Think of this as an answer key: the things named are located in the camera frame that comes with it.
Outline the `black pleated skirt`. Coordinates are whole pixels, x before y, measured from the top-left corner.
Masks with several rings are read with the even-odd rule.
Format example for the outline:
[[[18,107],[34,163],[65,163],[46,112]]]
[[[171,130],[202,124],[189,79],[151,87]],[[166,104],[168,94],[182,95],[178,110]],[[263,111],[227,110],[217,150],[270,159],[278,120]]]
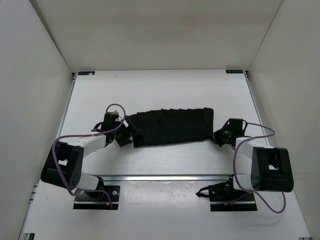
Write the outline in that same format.
[[[213,134],[212,108],[160,109],[138,112],[128,119],[136,127],[135,148],[207,140]]]

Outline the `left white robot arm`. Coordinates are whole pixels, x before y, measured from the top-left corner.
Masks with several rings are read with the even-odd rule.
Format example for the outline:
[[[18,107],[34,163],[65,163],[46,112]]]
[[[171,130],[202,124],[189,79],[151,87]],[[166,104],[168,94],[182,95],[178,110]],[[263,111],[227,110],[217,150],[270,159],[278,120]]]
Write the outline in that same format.
[[[97,123],[92,131],[97,135],[81,136],[70,142],[59,139],[53,144],[40,175],[42,182],[65,188],[70,192],[79,191],[95,200],[106,195],[103,179],[82,171],[83,160],[113,141],[120,147],[132,143],[131,138],[139,129],[129,116],[120,118],[116,111],[107,111],[103,121]]]

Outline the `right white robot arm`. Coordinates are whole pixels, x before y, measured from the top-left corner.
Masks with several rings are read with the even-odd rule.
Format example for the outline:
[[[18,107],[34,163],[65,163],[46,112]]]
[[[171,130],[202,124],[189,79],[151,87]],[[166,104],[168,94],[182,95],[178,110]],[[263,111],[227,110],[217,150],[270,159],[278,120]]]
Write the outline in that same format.
[[[273,147],[262,144],[259,139],[275,135],[271,132],[264,136],[246,136],[249,125],[259,126],[257,123],[247,122],[240,118],[230,118],[221,129],[212,134],[214,144],[222,147],[229,145],[234,149],[232,160],[232,183],[224,187],[224,195],[229,200],[236,200],[242,192],[282,192],[290,193],[294,188],[294,178],[291,168],[289,152],[283,147]],[[242,154],[250,159],[250,171],[237,173],[236,158]]]

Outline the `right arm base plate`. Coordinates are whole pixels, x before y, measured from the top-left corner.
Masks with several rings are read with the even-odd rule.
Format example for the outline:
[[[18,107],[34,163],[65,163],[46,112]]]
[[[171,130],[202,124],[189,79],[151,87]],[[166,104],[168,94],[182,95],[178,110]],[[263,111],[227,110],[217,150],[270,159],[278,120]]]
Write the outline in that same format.
[[[255,212],[258,210],[254,194],[235,189],[231,179],[205,186],[195,195],[209,199],[211,212]]]

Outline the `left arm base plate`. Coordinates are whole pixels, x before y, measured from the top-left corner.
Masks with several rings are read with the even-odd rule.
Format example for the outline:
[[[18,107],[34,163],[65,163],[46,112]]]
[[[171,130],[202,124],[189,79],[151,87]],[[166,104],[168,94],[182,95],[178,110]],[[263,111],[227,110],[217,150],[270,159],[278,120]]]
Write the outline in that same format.
[[[120,185],[104,185],[104,191],[109,194],[111,201],[103,192],[77,193],[73,208],[75,210],[118,210],[120,190]]]

